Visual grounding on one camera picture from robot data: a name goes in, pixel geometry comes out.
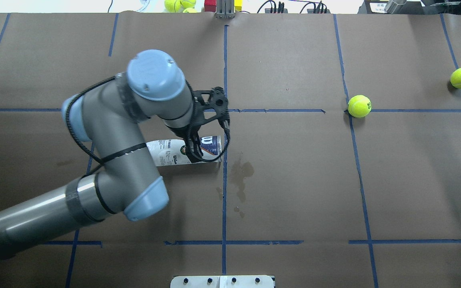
yellow block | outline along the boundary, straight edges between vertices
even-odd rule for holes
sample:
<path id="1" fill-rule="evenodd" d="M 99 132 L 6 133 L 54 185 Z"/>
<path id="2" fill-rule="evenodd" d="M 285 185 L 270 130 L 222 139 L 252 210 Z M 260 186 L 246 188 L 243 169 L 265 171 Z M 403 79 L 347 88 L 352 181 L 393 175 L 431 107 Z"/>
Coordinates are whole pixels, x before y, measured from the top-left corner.
<path id="1" fill-rule="evenodd" d="M 243 7 L 243 0 L 234 0 L 234 7 L 236 8 L 236 11 L 241 11 L 241 8 Z"/>

white paper label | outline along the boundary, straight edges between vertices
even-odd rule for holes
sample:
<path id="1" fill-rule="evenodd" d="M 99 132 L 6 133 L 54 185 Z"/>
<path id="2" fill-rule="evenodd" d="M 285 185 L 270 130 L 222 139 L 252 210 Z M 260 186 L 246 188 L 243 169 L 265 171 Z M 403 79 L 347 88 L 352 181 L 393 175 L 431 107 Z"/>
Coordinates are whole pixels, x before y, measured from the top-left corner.
<path id="1" fill-rule="evenodd" d="M 386 3 L 369 3 L 369 6 L 371 7 L 371 12 L 374 13 L 387 13 L 385 6 Z"/>
<path id="2" fill-rule="evenodd" d="M 192 164 L 186 155 L 186 145 L 181 139 L 156 140 L 147 142 L 147 148 L 156 166 Z M 214 159 L 222 152 L 220 136 L 200 138 L 200 148 L 204 159 Z"/>

black cable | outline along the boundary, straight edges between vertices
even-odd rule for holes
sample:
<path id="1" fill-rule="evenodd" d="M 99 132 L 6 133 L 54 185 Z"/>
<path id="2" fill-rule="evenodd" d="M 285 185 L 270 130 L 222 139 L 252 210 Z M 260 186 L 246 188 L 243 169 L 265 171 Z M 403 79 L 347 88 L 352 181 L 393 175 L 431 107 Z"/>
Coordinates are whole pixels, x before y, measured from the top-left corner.
<path id="1" fill-rule="evenodd" d="M 111 0 L 110 7 L 108 7 L 108 13 L 110 13 L 110 8 L 113 6 L 113 0 Z"/>
<path id="2" fill-rule="evenodd" d="M 307 5 L 309 5 L 309 4 L 312 4 L 312 5 L 314 5 L 314 9 L 313 9 L 313 11 L 315 11 L 315 10 L 316 10 L 316 3 L 315 3 L 315 2 L 307 2 L 307 4 L 305 4 L 305 5 L 302 7 L 302 9 L 300 10 L 300 13 L 298 13 L 298 14 L 302 14 L 302 12 L 303 12 L 303 9 L 305 9 L 305 7 L 307 7 Z"/>
<path id="3" fill-rule="evenodd" d="M 321 9 L 318 10 L 318 13 L 319 13 L 319 14 L 326 14 L 326 10 L 327 10 L 326 5 L 325 5 L 323 2 L 320 2 L 320 4 L 321 4 Z"/>
<path id="4" fill-rule="evenodd" d="M 318 3 L 318 7 L 313 10 L 313 14 L 320 14 L 320 9 L 321 9 L 321 2 Z"/>
<path id="5" fill-rule="evenodd" d="M 262 8 L 264 7 L 264 5 L 266 5 L 268 2 L 273 3 L 273 4 L 271 4 L 273 7 L 271 7 L 270 13 L 273 13 L 273 11 L 276 11 L 276 10 L 277 10 L 277 4 L 275 3 L 275 1 L 273 1 L 273 0 L 267 0 L 266 2 L 263 3 L 263 5 L 261 5 L 261 7 L 259 7 L 259 9 L 257 10 L 257 13 L 261 12 L 261 9 L 262 9 Z"/>
<path id="6" fill-rule="evenodd" d="M 70 122 L 70 111 L 72 109 L 72 106 L 74 105 L 74 103 L 79 100 L 79 98 L 81 98 L 81 96 L 85 95 L 86 93 L 88 93 L 88 91 L 92 90 L 92 89 L 95 89 L 99 86 L 101 86 L 102 84 L 106 84 L 112 80 L 115 80 L 115 76 L 112 76 L 106 80 L 103 80 L 97 84 L 94 84 L 86 89 L 84 89 L 81 93 L 77 94 L 74 98 L 72 98 L 71 102 L 69 103 L 69 105 L 67 106 L 66 110 L 65 110 L 65 122 L 66 122 L 66 125 L 67 125 L 67 129 L 69 130 L 69 133 L 72 137 L 72 139 L 74 139 L 74 142 L 79 146 L 79 148 L 81 148 L 85 153 L 87 153 L 90 157 L 92 157 L 96 162 L 102 164 L 102 160 L 99 159 L 99 157 L 97 157 L 94 153 L 92 153 L 92 151 L 90 151 L 90 149 L 88 149 L 85 145 L 83 145 L 83 143 L 79 140 L 79 138 L 75 135 L 74 133 L 74 130 L 72 128 L 72 124 Z"/>

